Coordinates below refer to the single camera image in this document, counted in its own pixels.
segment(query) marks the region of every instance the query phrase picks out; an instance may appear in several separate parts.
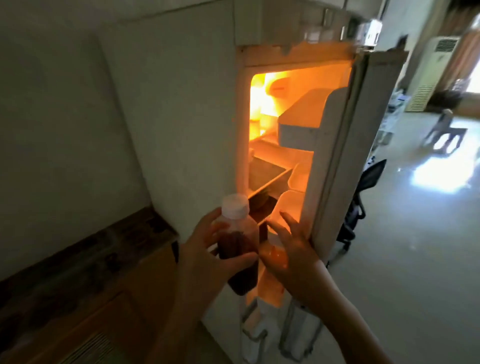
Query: air conditioner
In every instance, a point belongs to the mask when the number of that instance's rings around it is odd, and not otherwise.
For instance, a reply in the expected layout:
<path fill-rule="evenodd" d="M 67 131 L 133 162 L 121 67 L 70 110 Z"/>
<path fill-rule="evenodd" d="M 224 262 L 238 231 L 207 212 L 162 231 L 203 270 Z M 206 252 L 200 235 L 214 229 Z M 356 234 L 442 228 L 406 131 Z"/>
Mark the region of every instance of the air conditioner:
<path fill-rule="evenodd" d="M 457 36 L 436 36 L 429 40 L 408 87 L 407 95 L 412 98 L 405 111 L 425 110 L 459 40 Z"/>

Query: forearm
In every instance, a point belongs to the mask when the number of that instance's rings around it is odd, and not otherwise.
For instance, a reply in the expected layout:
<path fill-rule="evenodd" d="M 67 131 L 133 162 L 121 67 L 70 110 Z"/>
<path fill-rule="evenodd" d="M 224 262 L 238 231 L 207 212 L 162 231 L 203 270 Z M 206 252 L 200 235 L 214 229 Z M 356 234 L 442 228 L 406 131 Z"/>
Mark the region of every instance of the forearm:
<path fill-rule="evenodd" d="M 191 312 L 174 306 L 146 364 L 183 363 L 188 342 L 193 336 L 199 320 Z"/>
<path fill-rule="evenodd" d="M 345 361 L 386 364 L 391 360 L 358 310 L 335 285 L 324 266 L 317 267 L 317 284 L 323 293 L 309 307 L 338 342 Z"/>

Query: bottle of dark liquid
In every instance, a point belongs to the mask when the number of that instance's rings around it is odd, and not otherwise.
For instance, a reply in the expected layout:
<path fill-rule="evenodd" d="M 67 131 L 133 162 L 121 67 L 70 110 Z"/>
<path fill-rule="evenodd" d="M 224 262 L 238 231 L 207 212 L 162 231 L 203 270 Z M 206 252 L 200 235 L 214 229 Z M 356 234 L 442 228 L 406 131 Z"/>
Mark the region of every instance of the bottle of dark liquid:
<path fill-rule="evenodd" d="M 218 241 L 220 259 L 229 259 L 249 252 L 258 253 L 260 240 L 258 225 L 249 215 L 248 198 L 242 194 L 224 197 L 220 221 L 230 224 L 227 233 Z M 255 288 L 258 281 L 258 261 L 228 280 L 234 292 L 243 296 Z"/>

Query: white bottle cap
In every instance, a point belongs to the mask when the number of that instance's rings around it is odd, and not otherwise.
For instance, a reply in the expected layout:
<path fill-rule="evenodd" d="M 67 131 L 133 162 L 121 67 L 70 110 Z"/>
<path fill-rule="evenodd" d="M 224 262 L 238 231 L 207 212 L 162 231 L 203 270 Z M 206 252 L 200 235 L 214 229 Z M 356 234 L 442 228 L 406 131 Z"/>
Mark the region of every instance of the white bottle cap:
<path fill-rule="evenodd" d="M 229 194 L 222 201 L 222 215 L 230 220 L 246 218 L 250 212 L 248 198 L 244 194 Z"/>

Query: open refrigerator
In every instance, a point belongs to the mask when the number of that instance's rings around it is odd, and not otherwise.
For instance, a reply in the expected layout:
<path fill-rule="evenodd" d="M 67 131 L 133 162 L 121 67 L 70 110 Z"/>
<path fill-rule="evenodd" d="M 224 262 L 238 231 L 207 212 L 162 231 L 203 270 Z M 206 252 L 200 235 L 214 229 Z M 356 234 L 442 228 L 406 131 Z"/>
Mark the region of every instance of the open refrigerator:
<path fill-rule="evenodd" d="M 357 51 L 359 23 L 321 2 L 219 0 L 100 32 L 153 205 L 181 241 L 237 192 L 279 254 L 264 222 L 286 211 L 327 261 L 407 55 Z M 302 361 L 322 327 L 262 264 L 203 323 L 251 364 Z"/>

